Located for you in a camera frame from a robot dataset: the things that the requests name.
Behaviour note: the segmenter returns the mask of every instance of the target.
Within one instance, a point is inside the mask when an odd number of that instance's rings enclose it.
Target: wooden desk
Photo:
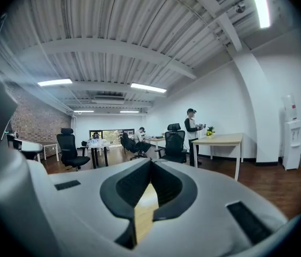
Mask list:
[[[237,148],[237,160],[236,160],[236,172],[235,180],[238,180],[238,173],[240,171],[240,159],[243,163],[243,152],[242,152],[242,133],[233,133],[233,134],[221,134],[215,135],[213,138],[202,138],[199,140],[193,141],[193,150],[194,150],[194,166],[198,167],[198,157],[197,157],[197,146],[210,146],[211,160],[213,159],[213,146],[218,147],[230,147],[235,146]]]
[[[160,138],[160,139],[156,139],[156,138],[144,138],[144,141],[149,141],[149,143],[151,142],[155,142],[155,149],[159,149],[159,145],[158,143],[161,141],[165,141],[165,138]],[[159,159],[159,153],[156,152],[156,158]]]

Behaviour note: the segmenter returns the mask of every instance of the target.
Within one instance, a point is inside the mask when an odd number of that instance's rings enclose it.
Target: person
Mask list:
[[[188,109],[187,110],[187,118],[184,121],[184,126],[187,130],[187,138],[188,138],[188,144],[189,144],[189,164],[190,166],[194,167],[194,150],[193,150],[193,141],[198,139],[198,131],[202,130],[202,127],[199,127],[195,124],[194,121],[194,114],[196,111],[194,109]],[[197,155],[199,154],[199,146],[197,146]]]
[[[142,138],[142,133],[144,133],[144,127],[141,126],[138,131],[134,134],[134,140],[136,143],[136,146],[142,151],[142,154],[146,157],[146,152],[151,147],[151,144],[144,142],[144,138]]]
[[[93,134],[93,139],[99,139],[99,134],[97,131]]]

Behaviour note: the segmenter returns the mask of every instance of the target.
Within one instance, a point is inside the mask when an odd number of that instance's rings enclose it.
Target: black office chair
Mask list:
[[[131,157],[130,161],[132,161],[133,159],[136,159],[136,158],[145,157],[142,154],[142,150],[140,150],[140,148],[138,146],[136,146],[135,141],[130,139],[127,133],[123,133],[123,147],[132,153],[137,152],[137,155],[135,155],[134,157]]]
[[[161,150],[163,149],[157,149],[155,151],[159,153],[159,157],[162,159],[177,163],[186,163],[187,150],[183,149],[185,131],[180,130],[181,127],[179,123],[170,124],[167,129],[168,131],[165,133],[165,156],[161,156]]]
[[[82,165],[90,161],[90,157],[78,156],[75,147],[75,136],[72,133],[71,128],[62,128],[61,134],[57,134],[56,138],[61,148],[61,161],[66,167],[71,165],[75,168],[75,171],[78,171]]]
[[[124,154],[126,154],[126,153],[125,153],[125,146],[124,146],[123,135],[121,135],[121,136],[119,137],[119,140],[120,140],[120,144],[122,145],[122,147],[123,147],[123,149],[124,149]]]

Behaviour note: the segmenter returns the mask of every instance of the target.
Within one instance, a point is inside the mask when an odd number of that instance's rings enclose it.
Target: white wall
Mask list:
[[[89,139],[90,130],[137,130],[141,126],[141,116],[77,116],[75,145],[81,147],[81,141]]]
[[[301,120],[301,32],[296,30],[287,33],[255,49],[253,54],[270,84],[281,125],[282,95],[294,94],[298,118]],[[198,111],[197,124],[213,125],[217,133],[243,132],[244,157],[256,157],[257,134],[251,101],[241,74],[233,62],[203,76],[167,100],[156,102],[156,106],[146,117],[144,126],[147,134],[161,134],[171,123],[180,123],[184,129],[183,122],[188,108]],[[210,154],[208,147],[200,149],[200,154]],[[231,147],[215,148],[215,152],[216,156],[236,157]]]
[[[275,97],[283,137],[283,103],[281,97],[292,93],[301,120],[301,31],[294,30],[256,49],[253,54],[263,69]]]
[[[147,135],[161,134],[167,125],[180,123],[184,129],[186,111],[197,110],[196,123],[213,125],[216,133],[244,133],[244,157],[256,156],[256,129],[250,98],[244,81],[233,62],[198,79],[189,87],[170,96],[146,117]],[[215,155],[236,157],[233,147],[215,147]],[[209,155],[209,147],[200,147],[200,154]]]

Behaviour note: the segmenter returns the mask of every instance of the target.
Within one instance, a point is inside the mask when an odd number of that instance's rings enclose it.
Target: mesh chair back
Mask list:
[[[126,133],[123,133],[123,144],[124,144],[124,147],[132,153],[139,151],[138,147],[136,146],[135,141],[131,140],[129,138],[128,134],[126,134]]]
[[[185,131],[167,131],[165,133],[166,155],[175,156],[182,152],[184,136],[185,136]]]
[[[69,149],[69,151],[61,151],[61,161],[76,158],[78,153],[75,147],[75,136],[73,134],[57,134],[56,138],[61,149]]]

